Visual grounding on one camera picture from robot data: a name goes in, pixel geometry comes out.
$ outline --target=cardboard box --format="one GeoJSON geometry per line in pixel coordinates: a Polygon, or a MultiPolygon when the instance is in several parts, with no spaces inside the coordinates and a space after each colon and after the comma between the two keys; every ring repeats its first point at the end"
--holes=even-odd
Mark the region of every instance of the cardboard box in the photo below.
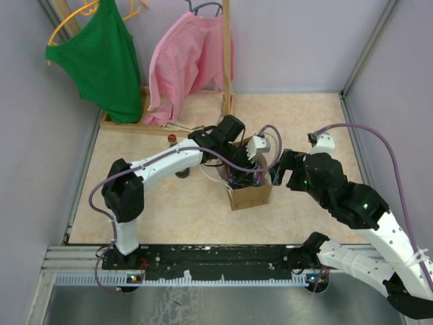
{"type": "MultiPolygon", "coordinates": [[[[257,157],[258,162],[262,167],[267,166],[266,158],[263,155],[257,157]]],[[[218,170],[219,175],[222,179],[227,180],[226,167],[218,170]]],[[[257,207],[269,203],[269,196],[271,195],[272,184],[271,177],[267,172],[260,174],[260,186],[239,188],[236,190],[227,189],[227,194],[230,201],[230,207],[232,211],[257,207]]]]}

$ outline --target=white wall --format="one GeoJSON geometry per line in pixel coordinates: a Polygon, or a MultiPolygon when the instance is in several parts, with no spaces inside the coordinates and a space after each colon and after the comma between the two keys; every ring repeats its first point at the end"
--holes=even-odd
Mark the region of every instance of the white wall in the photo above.
{"type": "MultiPolygon", "coordinates": [[[[380,131],[395,150],[413,228],[433,249],[433,1],[401,0],[348,97],[355,121],[380,131]]],[[[374,185],[403,220],[384,146],[361,133],[374,185]]]]}
{"type": "Polygon", "coordinates": [[[97,109],[47,66],[53,30],[35,0],[0,10],[0,324],[22,324],[66,207],[97,109]]]}
{"type": "MultiPolygon", "coordinates": [[[[83,0],[68,2],[72,9],[83,5],[83,0]]],[[[126,23],[135,39],[143,83],[147,83],[156,44],[188,10],[184,0],[147,2],[151,8],[142,10],[126,23]]],[[[194,6],[204,2],[206,0],[192,0],[194,6]]],[[[234,90],[340,91],[387,2],[232,0],[234,90]]],[[[116,3],[126,16],[130,1],[116,0],[116,3]]],[[[210,12],[200,12],[200,15],[208,16],[210,12]]],[[[82,24],[86,21],[82,17],[78,20],[82,24]]]]}

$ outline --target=bottle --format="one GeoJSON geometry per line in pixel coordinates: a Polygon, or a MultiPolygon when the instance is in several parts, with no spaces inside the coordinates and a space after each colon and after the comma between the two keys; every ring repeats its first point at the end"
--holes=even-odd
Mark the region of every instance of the bottle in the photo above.
{"type": "MultiPolygon", "coordinates": [[[[167,139],[168,139],[168,145],[170,146],[170,148],[173,147],[173,146],[176,146],[176,145],[177,145],[177,138],[176,138],[176,135],[174,135],[174,134],[170,134],[170,135],[167,137],[167,139]]],[[[189,168],[186,168],[186,169],[183,170],[183,171],[178,171],[178,172],[175,173],[175,174],[176,174],[176,176],[177,176],[178,178],[186,178],[186,177],[188,177],[188,175],[189,175],[189,168]]]]}

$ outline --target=gray panel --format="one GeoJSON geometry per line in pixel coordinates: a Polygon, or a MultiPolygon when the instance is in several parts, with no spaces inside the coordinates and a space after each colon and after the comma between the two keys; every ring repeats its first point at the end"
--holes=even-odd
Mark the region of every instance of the gray panel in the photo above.
{"type": "Polygon", "coordinates": [[[58,324],[404,323],[374,289],[332,274],[320,295],[304,288],[139,288],[109,295],[98,288],[54,287],[44,325],[58,324]]]}
{"type": "MultiPolygon", "coordinates": [[[[83,0],[69,0],[73,9],[83,0]]],[[[147,0],[127,23],[134,36],[143,82],[165,32],[188,9],[184,0],[147,0]]],[[[193,0],[194,5],[206,0],[193,0]]],[[[388,0],[232,0],[235,82],[238,92],[340,91],[388,0]]],[[[116,1],[123,16],[129,0],[116,1]]],[[[205,17],[214,14],[202,11],[205,17]]],[[[88,18],[78,16],[81,26],[88,18]]]]}
{"type": "MultiPolygon", "coordinates": [[[[354,120],[380,131],[399,163],[418,244],[433,249],[433,1],[402,0],[380,37],[348,102],[354,120]]],[[[394,171],[385,147],[360,133],[373,182],[403,222],[394,171]]]]}
{"type": "Polygon", "coordinates": [[[66,207],[97,109],[47,66],[53,31],[37,1],[0,10],[0,324],[22,324],[47,246],[59,244],[66,207]]]}

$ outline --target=red bottle cap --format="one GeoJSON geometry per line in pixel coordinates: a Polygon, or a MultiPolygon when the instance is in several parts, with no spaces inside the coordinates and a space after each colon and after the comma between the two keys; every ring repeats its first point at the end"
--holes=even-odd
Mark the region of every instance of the red bottle cap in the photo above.
{"type": "Polygon", "coordinates": [[[177,140],[176,135],[170,134],[168,137],[168,142],[175,142],[177,140]]]}

